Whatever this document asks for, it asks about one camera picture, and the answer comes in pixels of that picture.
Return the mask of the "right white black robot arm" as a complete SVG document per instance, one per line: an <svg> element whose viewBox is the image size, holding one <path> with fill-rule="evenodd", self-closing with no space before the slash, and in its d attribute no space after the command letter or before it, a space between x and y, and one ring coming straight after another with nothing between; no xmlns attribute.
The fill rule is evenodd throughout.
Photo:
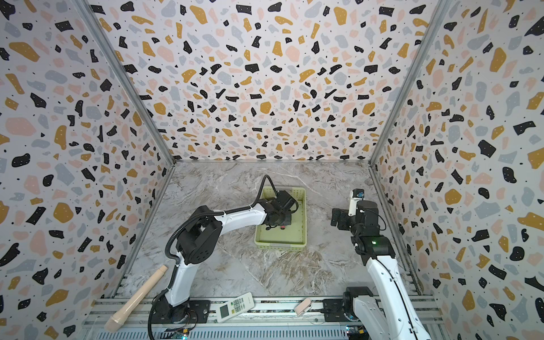
<svg viewBox="0 0 544 340"><path fill-rule="evenodd" d="M359 197L332 210L331 226L351 232L351 243L378 291L344 293L344 314L361 321L371 339L430 339L408 295L391 241L382 234L378 205Z"/></svg>

